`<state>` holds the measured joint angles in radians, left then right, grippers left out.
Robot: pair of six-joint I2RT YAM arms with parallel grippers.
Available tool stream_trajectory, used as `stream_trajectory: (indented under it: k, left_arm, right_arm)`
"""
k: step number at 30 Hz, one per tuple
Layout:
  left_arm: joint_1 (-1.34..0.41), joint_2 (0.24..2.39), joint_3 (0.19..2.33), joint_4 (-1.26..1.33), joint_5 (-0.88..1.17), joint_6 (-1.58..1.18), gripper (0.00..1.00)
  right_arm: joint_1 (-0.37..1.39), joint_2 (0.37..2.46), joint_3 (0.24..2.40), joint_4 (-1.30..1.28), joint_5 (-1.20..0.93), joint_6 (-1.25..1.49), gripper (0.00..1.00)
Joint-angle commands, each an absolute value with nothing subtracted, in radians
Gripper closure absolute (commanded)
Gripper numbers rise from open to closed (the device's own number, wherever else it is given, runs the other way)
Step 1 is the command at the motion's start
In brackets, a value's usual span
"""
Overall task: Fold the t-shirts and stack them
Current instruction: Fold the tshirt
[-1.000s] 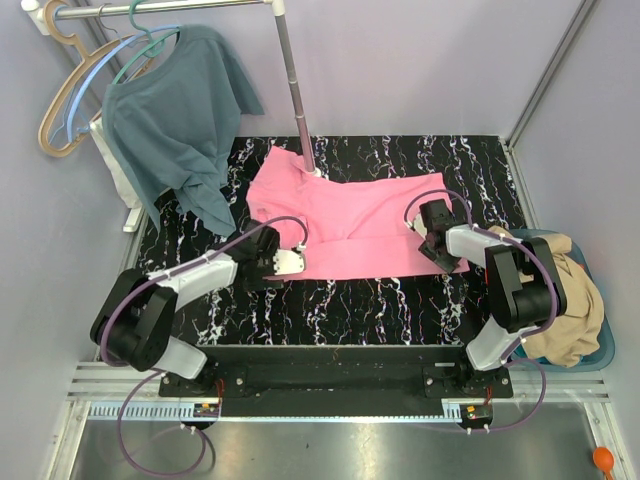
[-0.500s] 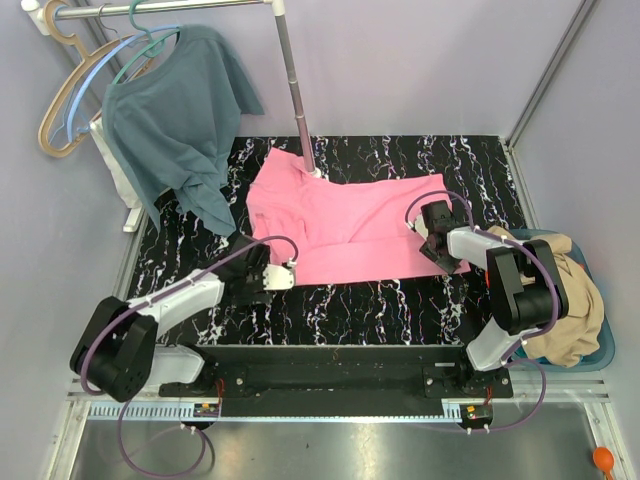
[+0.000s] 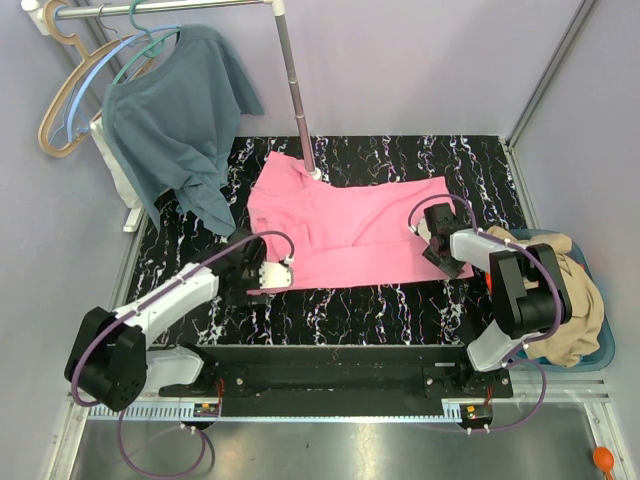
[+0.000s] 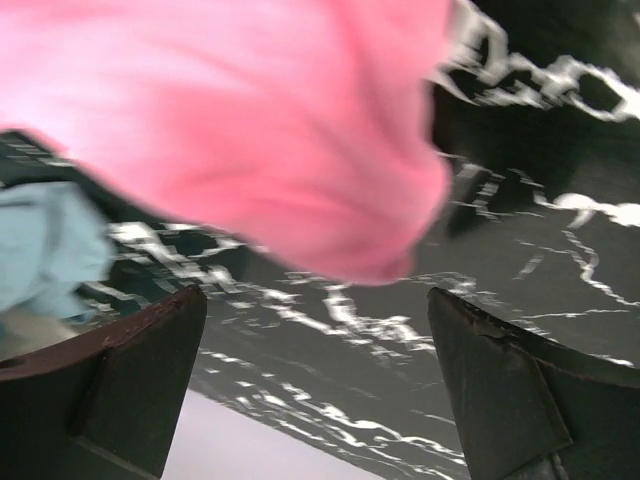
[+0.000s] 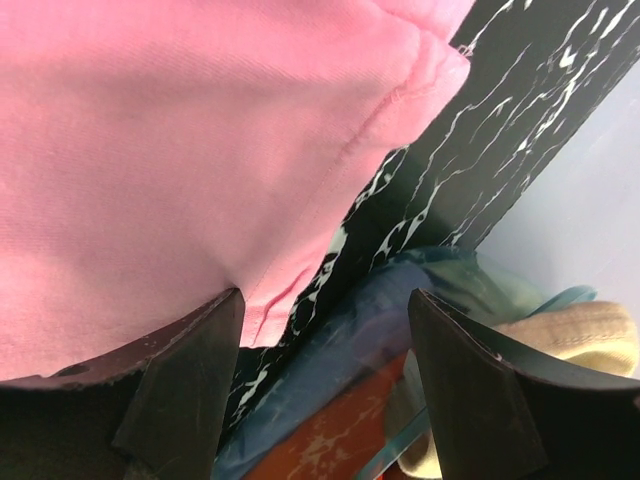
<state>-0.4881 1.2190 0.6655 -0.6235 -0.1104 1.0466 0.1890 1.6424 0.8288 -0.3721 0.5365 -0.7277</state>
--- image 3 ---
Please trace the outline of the pink t-shirt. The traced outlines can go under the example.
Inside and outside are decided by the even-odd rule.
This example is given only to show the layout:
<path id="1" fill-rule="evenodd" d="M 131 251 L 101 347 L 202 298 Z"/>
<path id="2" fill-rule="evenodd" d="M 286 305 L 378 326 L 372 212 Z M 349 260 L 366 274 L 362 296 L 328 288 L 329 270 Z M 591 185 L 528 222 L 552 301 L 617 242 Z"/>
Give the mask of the pink t-shirt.
<path id="1" fill-rule="evenodd" d="M 272 152 L 251 189 L 251 230 L 264 232 L 267 258 L 294 258 L 293 288 L 337 289 L 439 281 L 425 242 L 407 218 L 420 200 L 443 197 L 444 177 L 334 187 L 313 179 L 302 161 Z"/>

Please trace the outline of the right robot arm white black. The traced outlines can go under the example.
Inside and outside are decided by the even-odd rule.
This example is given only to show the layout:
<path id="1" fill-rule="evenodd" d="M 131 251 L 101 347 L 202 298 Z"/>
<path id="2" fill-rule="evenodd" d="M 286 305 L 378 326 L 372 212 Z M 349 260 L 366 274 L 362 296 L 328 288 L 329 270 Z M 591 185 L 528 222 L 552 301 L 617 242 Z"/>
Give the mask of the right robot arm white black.
<path id="1" fill-rule="evenodd" d="M 427 242 L 423 256 L 447 277 L 469 265 L 488 275 L 494 319 L 466 347 L 465 365 L 454 384 L 476 396 L 490 383 L 489 372 L 504 368 L 524 346 L 553 335 L 572 317 L 572 306 L 553 248 L 523 245 L 465 225 L 448 203 L 423 210 L 414 228 Z"/>

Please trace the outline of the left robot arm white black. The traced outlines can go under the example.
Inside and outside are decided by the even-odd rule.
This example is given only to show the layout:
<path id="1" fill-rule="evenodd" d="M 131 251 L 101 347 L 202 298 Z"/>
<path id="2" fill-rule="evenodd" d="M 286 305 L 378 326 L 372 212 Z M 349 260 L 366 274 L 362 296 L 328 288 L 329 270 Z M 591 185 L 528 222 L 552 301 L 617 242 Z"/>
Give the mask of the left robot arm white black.
<path id="1" fill-rule="evenodd" d="M 122 412 L 146 394 L 170 388 L 196 396 L 215 387 L 215 359 L 194 344 L 154 349 L 186 314 L 214 300 L 238 306 L 291 286 L 294 255 L 269 258 L 270 231 L 236 230 L 225 244 L 199 253 L 146 295 L 113 310 L 95 307 L 79 327 L 64 376 L 74 402 Z"/>

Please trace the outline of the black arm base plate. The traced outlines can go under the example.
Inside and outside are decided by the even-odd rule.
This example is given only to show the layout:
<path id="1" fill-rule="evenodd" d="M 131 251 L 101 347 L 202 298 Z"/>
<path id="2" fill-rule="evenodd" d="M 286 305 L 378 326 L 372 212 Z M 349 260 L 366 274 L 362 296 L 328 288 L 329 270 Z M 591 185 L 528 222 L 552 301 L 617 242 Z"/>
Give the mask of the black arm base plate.
<path id="1" fill-rule="evenodd" d="M 510 399 L 506 370 L 475 373 L 456 346 L 205 347 L 204 377 L 165 398 L 222 395 L 225 420 L 444 420 L 455 400 Z"/>

